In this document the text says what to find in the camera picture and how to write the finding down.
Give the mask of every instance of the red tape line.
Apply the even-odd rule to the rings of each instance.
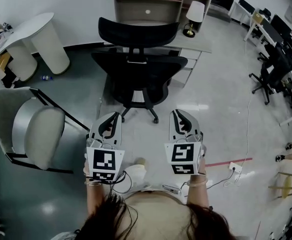
[[[249,157],[246,159],[232,160],[232,161],[227,161],[227,162],[209,163],[209,164],[206,164],[205,167],[223,166],[223,165],[228,165],[231,162],[238,163],[238,162],[244,162],[244,161],[250,161],[250,160],[253,160],[253,159]]]

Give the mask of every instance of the white floor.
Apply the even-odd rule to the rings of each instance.
[[[245,56],[245,28],[208,16],[202,30],[213,42],[213,53],[202,53],[185,88],[174,83],[169,86],[168,98],[154,107],[159,124],[153,123],[145,109],[132,109],[126,115],[122,125],[123,166],[143,157],[150,183],[180,186],[187,178],[171,171],[164,143],[169,139],[170,112],[183,109],[198,119],[207,146],[207,164],[244,159],[247,151],[247,157],[252,158],[243,165],[238,183],[234,184],[233,176],[230,185],[221,183],[208,190],[210,205],[227,218],[236,236],[254,239],[258,231],[257,240],[267,239],[271,232],[278,237],[289,218],[292,196],[276,198],[281,192],[268,186],[283,182],[285,177],[278,176],[279,171],[292,173],[292,161],[275,162],[285,144],[292,142],[292,123],[279,126],[292,111],[281,93],[271,95],[267,106],[261,90],[251,94],[256,83],[248,74],[259,75],[262,64],[257,60],[256,47],[249,42]],[[104,99],[100,115],[111,111],[122,112],[123,107]],[[231,175],[227,165],[206,171],[208,187]]]

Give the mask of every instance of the dark hair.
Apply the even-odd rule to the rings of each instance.
[[[195,204],[188,204],[191,212],[187,227],[189,240],[235,240],[227,220],[222,215]],[[119,232],[125,212],[129,213],[130,224]],[[133,221],[128,205],[118,195],[110,193],[103,203],[85,222],[75,240],[103,239],[126,240],[138,219]]]

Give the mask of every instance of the white round table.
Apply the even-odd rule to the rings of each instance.
[[[13,61],[11,71],[27,81],[37,68],[37,61],[26,48],[23,39],[30,39],[53,74],[62,74],[69,66],[68,58],[52,24],[53,12],[39,14],[13,29],[13,33],[0,47],[0,54],[7,50]]]

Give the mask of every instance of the desk lamp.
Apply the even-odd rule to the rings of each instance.
[[[186,14],[186,18],[189,19],[189,29],[184,29],[182,33],[189,38],[195,36],[193,31],[194,22],[203,22],[205,5],[198,1],[192,1]]]

